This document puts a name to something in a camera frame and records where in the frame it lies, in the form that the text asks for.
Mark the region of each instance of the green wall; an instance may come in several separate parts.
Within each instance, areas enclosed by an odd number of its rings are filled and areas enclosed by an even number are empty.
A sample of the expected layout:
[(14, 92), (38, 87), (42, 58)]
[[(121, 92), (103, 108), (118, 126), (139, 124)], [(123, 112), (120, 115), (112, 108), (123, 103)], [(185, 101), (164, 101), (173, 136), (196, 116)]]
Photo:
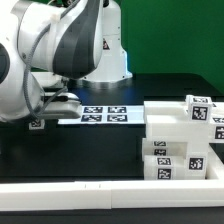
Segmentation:
[(131, 72), (194, 73), (224, 93), (224, 0), (117, 2)]

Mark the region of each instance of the white block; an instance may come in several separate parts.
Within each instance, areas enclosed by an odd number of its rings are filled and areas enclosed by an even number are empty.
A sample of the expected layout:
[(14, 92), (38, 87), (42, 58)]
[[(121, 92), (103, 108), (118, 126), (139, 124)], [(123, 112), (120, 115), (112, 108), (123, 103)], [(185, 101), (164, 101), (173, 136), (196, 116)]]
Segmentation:
[(183, 180), (184, 159), (180, 156), (145, 156), (145, 180)]
[(148, 141), (188, 142), (208, 136), (207, 123), (189, 122), (186, 116), (148, 115), (146, 138)]
[(208, 153), (191, 152), (187, 154), (185, 178), (187, 180), (205, 179)]
[(188, 117), (192, 122), (209, 122), (212, 111), (212, 100), (210, 97), (187, 96)]
[(218, 180), (112, 182), (112, 208), (223, 206), (223, 189)]
[(142, 160), (146, 155), (155, 156), (182, 156), (186, 157), (186, 143), (173, 142), (150, 142), (146, 138), (142, 139)]
[(186, 114), (187, 104), (174, 101), (145, 101), (144, 120), (147, 115), (179, 115)]
[(111, 182), (1, 184), (0, 211), (110, 209)]
[(210, 143), (224, 143), (224, 116), (212, 116), (209, 130)]

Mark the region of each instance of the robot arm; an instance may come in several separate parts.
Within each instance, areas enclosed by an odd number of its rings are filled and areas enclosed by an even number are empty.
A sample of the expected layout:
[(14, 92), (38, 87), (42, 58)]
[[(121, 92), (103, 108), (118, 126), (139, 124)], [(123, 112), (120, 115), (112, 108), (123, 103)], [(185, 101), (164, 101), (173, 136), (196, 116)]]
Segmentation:
[[(1, 121), (29, 116), (26, 97), (33, 110), (40, 111), (43, 107), (43, 90), (30, 74), (31, 62), (34, 67), (70, 79), (81, 78), (97, 67), (102, 53), (102, 5), (102, 0), (77, 0), (62, 9), (10, 0), (0, 9)], [(28, 75), (27, 96), (23, 91), (24, 73)], [(55, 108), (60, 105), (51, 103), (43, 117), (61, 118), (65, 110), (72, 117), (72, 111), (79, 110), (80, 103), (71, 95), (66, 97), (67, 105), (58, 116)]]

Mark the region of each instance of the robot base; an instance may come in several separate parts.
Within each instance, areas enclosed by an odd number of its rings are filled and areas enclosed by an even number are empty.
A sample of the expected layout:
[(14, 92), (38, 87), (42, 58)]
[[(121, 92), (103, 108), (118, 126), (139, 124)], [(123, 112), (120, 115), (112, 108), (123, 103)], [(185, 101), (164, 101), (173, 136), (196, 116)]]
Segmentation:
[(84, 86), (93, 89), (113, 89), (121, 86), (128, 86), (132, 83), (132, 76), (116, 82), (93, 82), (85, 79), (75, 81), (77, 86)]

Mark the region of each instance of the black table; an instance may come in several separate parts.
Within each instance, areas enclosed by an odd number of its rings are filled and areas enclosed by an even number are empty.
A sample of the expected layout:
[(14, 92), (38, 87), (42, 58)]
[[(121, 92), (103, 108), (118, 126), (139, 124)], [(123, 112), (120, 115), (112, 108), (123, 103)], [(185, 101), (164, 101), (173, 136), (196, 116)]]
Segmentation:
[[(75, 87), (83, 105), (143, 105), (145, 100), (184, 101), (187, 94), (224, 98), (193, 74), (137, 75), (110, 90)], [(69, 125), (47, 121), (44, 132), (27, 123), (0, 125), (0, 182), (142, 180), (144, 125)], [(222, 159), (223, 145), (213, 145)], [(0, 213), (0, 223), (214, 223), (223, 208), (112, 209)]]

